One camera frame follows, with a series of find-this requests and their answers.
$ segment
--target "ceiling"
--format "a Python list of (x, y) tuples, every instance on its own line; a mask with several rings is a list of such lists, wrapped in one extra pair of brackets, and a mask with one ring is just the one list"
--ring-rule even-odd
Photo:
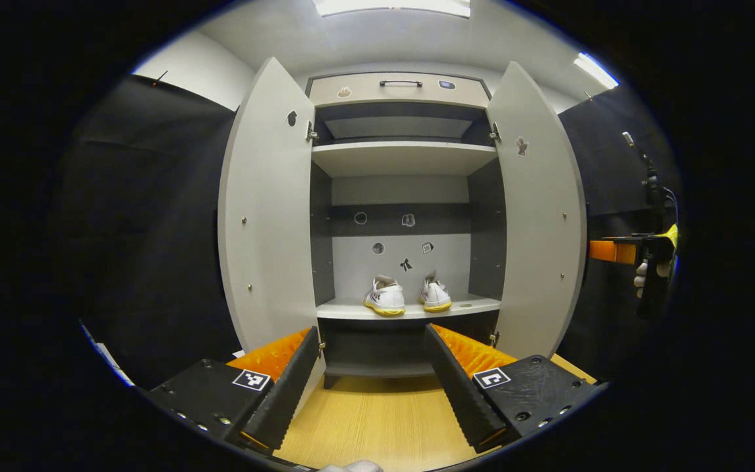
[(312, 0), (252, 0), (201, 31), (246, 65), (275, 56), (291, 75), (367, 62), (444, 62), (505, 71), (516, 60), (540, 85), (578, 101), (604, 92), (573, 64), (579, 47), (503, 0), (471, 0), (471, 17), (369, 10), (320, 17)]

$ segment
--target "white sneaker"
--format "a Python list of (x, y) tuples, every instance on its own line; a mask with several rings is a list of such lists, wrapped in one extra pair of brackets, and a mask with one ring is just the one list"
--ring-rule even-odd
[(425, 305), (425, 311), (428, 311), (428, 313), (438, 313), (453, 305), (446, 287), (435, 278), (435, 271), (425, 278), (425, 286), (421, 289), (419, 303)]
[(378, 275), (372, 280), (372, 289), (363, 298), (363, 305), (384, 317), (404, 314), (404, 289), (392, 277)]

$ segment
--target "hand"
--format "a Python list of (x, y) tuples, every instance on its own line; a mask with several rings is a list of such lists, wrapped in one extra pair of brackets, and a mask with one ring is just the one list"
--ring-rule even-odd
[[(657, 275), (663, 278), (668, 277), (668, 267), (669, 267), (668, 261), (658, 264)], [(645, 275), (646, 275), (647, 270), (648, 270), (648, 263), (644, 261), (637, 268), (637, 276), (634, 278), (634, 286), (637, 286), (637, 287), (645, 286)], [(642, 288), (637, 290), (637, 298), (642, 298)]]

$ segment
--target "shoe sole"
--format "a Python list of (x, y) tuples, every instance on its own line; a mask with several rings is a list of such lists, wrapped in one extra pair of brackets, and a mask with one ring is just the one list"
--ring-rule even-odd
[(425, 311), (427, 311), (428, 313), (440, 313), (440, 311), (447, 310), (448, 308), (450, 308), (450, 305), (453, 305), (453, 301), (450, 301), (450, 302), (444, 303), (444, 305), (436, 305), (435, 307), (428, 307), (428, 305), (426, 305), (425, 300), (423, 298), (419, 298), (419, 303), (425, 306)]
[(372, 308), (372, 310), (374, 310), (375, 313), (377, 313), (378, 315), (382, 317), (396, 317), (398, 315), (404, 314), (404, 310), (405, 310), (405, 308), (401, 308), (400, 310), (386, 310), (383, 308), (375, 307), (375, 305), (372, 305), (372, 303), (369, 303), (365, 300), (363, 301), (363, 305), (365, 305), (366, 307)]

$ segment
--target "drawer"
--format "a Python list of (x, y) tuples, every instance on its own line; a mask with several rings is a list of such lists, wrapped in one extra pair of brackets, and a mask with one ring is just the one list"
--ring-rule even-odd
[(488, 107), (480, 80), (410, 72), (368, 72), (308, 80), (308, 97), (318, 108), (366, 102), (429, 102)]

